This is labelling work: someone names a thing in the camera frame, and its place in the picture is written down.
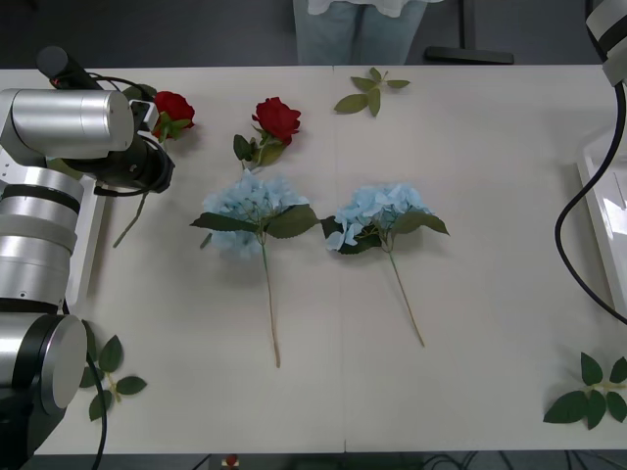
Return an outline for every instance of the white table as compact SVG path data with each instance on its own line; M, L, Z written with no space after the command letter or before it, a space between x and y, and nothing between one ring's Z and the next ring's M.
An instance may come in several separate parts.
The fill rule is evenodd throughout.
M581 187L587 136L614 122L597 67L391 68L412 85L381 113L340 117L361 68L107 70L179 92L198 125L169 144L171 187L103 220L88 304L79 315L121 337L122 373L149 387L115 404L108 453L336 452L621 448L627 427L606 417L542 422L577 387L579 352L605 371L625 354L624 330L561 264L555 218ZM35 71L2 71L0 88L45 87ZM321 229L269 244L283 365L276 370L261 260L227 263L189 227L212 191L240 173L235 133L266 97L303 112L303 132L262 173L286 174L319 216L366 182L409 181L452 236L399 239L397 263L427 347L411 330L389 262L324 249ZM587 209L564 243L602 295ZM79 391L40 453L91 453L100 426Z

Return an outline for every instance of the person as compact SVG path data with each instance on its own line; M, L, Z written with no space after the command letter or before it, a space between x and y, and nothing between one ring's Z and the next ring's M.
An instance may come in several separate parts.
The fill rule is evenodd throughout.
M302 66L401 66L427 3L440 0L293 0Z

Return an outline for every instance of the flower stem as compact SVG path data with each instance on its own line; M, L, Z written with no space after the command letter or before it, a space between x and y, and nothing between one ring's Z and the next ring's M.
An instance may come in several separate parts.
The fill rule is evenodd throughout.
M276 340L276 325L274 324L274 312L272 311L272 289L270 288L270 276L267 272L267 256L265 255L265 244L263 243L262 253L264 255L265 281L267 282L267 296L270 305L270 329L272 330L272 345L274 346L274 362L278 369L281 366L281 354L278 350L278 342Z
M394 262L394 258L392 258L392 251L387 252L388 257L390 257L390 261L392 262L392 267L394 267L394 272L396 274L396 278L399 281L399 286L401 286L401 292L403 293L403 298L405 299L405 304L408 306L408 311L410 312L411 323L413 324L413 329L415 330L416 335L418 335L418 340L422 344L424 348L424 341L422 340L422 335L420 335L420 331L418 330L418 325L415 323L415 319L413 318L413 312L411 311L410 301L408 301L408 296L405 294L405 288L403 287L403 283L401 282L401 276L399 275L399 270L396 268L396 263Z
M124 239L124 237L126 236L126 234L130 231L131 228L133 228L133 225L135 224L135 222L137 221L137 219L139 218L139 215L141 215L142 210L144 209L144 203L146 202L146 198L148 197L148 193L144 193L141 197L141 201L139 203L139 208L137 208L137 214L135 215L135 217L133 218L133 220L126 226L126 228L124 229L124 231L121 233L121 235L118 237L118 240L116 240L116 243L114 243L114 248L117 248L118 245L121 243L121 241Z
M105 372L105 375L107 376L107 380L109 381L109 388L111 389L111 393L114 394L116 401L120 403L121 397L118 393L118 389L116 389L116 383L114 382L114 379L111 378L111 374L109 372Z

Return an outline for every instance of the metal cylinder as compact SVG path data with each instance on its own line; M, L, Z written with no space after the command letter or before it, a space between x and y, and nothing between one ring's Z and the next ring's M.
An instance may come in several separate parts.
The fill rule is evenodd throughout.
M85 328L75 316L3 313L0 315L0 388L15 386L17 374L24 374L26 364L31 364L35 368L28 372L33 377L40 373L44 409L56 413L70 404L78 390L86 351Z
M53 158L105 158L126 150L134 133L128 100L117 91L21 90L13 122L30 149Z
M0 227L0 299L35 301L60 306L70 277L72 249L55 236L56 228L74 236L77 211L59 202L58 195L77 206L82 199L82 185L54 170L30 168L26 175L30 188L43 188L40 196L12 196L0 200L0 217L19 216L29 222L12 231ZM5 189L5 196L11 186ZM50 199L45 193L50 192Z

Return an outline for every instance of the hydrangea stem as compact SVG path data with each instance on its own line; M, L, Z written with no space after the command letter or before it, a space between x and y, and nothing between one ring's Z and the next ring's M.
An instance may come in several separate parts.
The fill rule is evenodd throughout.
M405 299L405 304L408 306L408 311L410 312L411 323L413 324L413 329L415 330L415 334L418 335L418 340L422 344L424 348L424 341L422 340L422 335L420 335L420 330L418 330L418 325L415 323L415 318L413 318L413 312L411 311L410 301L408 300L408 296L405 294L405 288L403 287L403 282L401 282L401 276L399 275L399 270L396 267L396 263L394 262L394 258L392 257L392 251L387 252L388 257L390 257L390 261L392 262L392 267L394 267L394 273L396 274L396 278L399 281L399 286L401 286L401 292L403 293L403 298Z
M274 323L274 312L272 310L272 289L270 288L270 276L267 272L267 256L265 255L265 244L262 243L262 254L264 255L265 281L267 282L267 296L270 305L270 329L272 330L272 345L274 347L274 362L276 368L281 366L281 353L278 350L278 341L276 340L276 324Z
M121 233L121 235L118 237L118 240L116 240L116 242L114 243L114 248L117 248L118 245L121 243L121 241L124 239L124 237L126 236L126 234L130 231L131 228L133 228L133 225L135 224L135 222L137 221L137 219L139 218L139 215L141 215L142 210L144 209L144 203L146 202L146 198L148 197L148 193L144 193L141 197L141 201L139 203L139 208L137 208L137 214L135 215L135 217L133 218L133 220L126 226L126 228L124 229L124 231Z

